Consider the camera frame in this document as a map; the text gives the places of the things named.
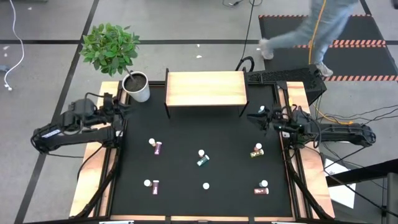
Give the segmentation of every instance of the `white sneaker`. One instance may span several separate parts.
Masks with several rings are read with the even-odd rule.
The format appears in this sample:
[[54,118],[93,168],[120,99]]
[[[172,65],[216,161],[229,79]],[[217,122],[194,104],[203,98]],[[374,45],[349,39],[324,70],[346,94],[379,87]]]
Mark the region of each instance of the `white sneaker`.
[[330,77],[333,74],[333,71],[330,70],[328,67],[326,67],[326,65],[323,62],[315,64],[315,65],[317,66],[319,71],[321,71],[322,76]]
[[271,60],[274,58],[274,51],[267,47],[267,42],[268,42],[267,39],[261,39],[259,41],[261,55],[262,57],[264,57],[264,59]]

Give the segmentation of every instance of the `light blue jeans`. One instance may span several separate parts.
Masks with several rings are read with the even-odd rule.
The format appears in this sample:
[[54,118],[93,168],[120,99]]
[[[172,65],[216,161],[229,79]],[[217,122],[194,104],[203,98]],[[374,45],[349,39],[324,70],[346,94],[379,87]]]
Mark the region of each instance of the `light blue jeans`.
[[[326,0],[314,40],[312,63],[322,62],[329,45],[342,33],[357,2],[358,0]],[[323,0],[312,0],[310,15],[303,23],[295,31],[271,38],[267,47],[278,49],[307,45],[312,39],[322,5]]]

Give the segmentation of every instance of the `white paper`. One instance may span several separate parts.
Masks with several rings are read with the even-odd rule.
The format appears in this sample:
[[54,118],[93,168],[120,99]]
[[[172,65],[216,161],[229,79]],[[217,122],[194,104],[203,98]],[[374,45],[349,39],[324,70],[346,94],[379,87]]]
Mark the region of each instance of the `white paper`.
[[[329,166],[332,163],[333,163],[333,161],[326,159],[325,167]],[[328,173],[330,175],[333,175],[333,174],[339,174],[341,172],[349,171],[349,169],[347,169],[344,166],[337,164],[337,163],[331,165],[330,167],[326,168],[325,170],[327,172],[327,173],[325,172],[325,176],[328,176]],[[351,187],[353,190],[355,190],[356,184],[349,184],[348,186]],[[349,208],[354,208],[355,193],[352,192],[345,185],[329,187],[329,194],[330,194],[330,198],[332,200],[334,200],[335,202],[338,202],[338,203],[345,205]]]

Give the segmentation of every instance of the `floor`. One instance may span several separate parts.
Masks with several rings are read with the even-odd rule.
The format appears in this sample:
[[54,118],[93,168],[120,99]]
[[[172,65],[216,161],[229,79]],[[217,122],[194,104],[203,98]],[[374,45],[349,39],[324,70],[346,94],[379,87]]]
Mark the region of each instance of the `floor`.
[[[398,11],[393,10],[390,1],[366,2],[383,37],[398,40],[398,23],[393,22],[398,20]],[[29,190],[34,190],[32,198],[30,203],[29,200],[22,203],[17,221],[68,217],[81,159],[47,157],[40,176],[33,176],[33,180],[38,178],[37,185],[27,191],[38,158],[29,138],[35,128],[51,121],[57,104],[65,110],[70,102],[82,98],[86,92],[98,92],[102,81],[122,79],[119,75],[108,77],[95,72],[82,58],[78,59],[73,72],[71,61],[78,42],[56,41],[80,39],[93,3],[98,6],[91,25],[102,22],[131,25],[129,31],[140,35],[142,40],[191,40],[141,45],[132,69],[145,72],[150,80],[163,80],[167,67],[170,71],[234,70],[243,44],[226,40],[244,40],[251,8],[246,0],[236,8],[223,6],[222,0],[15,1],[16,32],[24,40],[43,41],[25,44],[24,61],[7,78],[13,91],[0,88],[0,102],[5,105],[0,109],[3,117],[0,119],[0,177],[6,180],[0,183],[0,223],[15,222],[25,192],[29,195]],[[264,0],[254,8],[249,40],[261,38],[258,15],[308,14],[308,4],[309,0]],[[364,14],[360,4],[355,14]],[[12,8],[9,2],[0,1],[0,40],[16,39],[11,27]],[[208,42],[211,44],[197,45],[203,43],[203,39],[211,39]],[[255,58],[254,70],[263,70],[264,64],[254,43],[246,47],[245,55]],[[388,45],[388,49],[398,60],[398,45]],[[21,57],[19,44],[0,44],[0,52],[0,65],[14,65]],[[58,101],[68,74],[73,79],[66,100]],[[326,82],[326,86],[328,91],[320,107],[326,113],[344,116],[398,104],[394,97],[398,95],[397,82]],[[378,113],[370,114],[368,118],[376,115]],[[377,143],[347,161],[370,165],[397,158],[398,151],[394,149],[398,119],[384,119],[369,125],[377,134]],[[343,143],[328,145],[340,156],[358,148]],[[62,147],[57,153],[81,156],[84,148],[84,145]],[[321,151],[331,155],[324,148]]]

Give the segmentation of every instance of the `plant stem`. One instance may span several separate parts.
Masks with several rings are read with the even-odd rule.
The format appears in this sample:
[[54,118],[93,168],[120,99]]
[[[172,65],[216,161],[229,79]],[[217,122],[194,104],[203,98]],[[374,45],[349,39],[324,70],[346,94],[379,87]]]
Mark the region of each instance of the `plant stem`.
[[132,74],[130,73],[130,71],[129,71],[126,67],[124,67],[124,69],[125,69],[125,71],[128,72],[128,74],[129,74],[129,76],[130,76],[130,78],[131,78],[131,81],[134,82],[134,78],[132,77]]

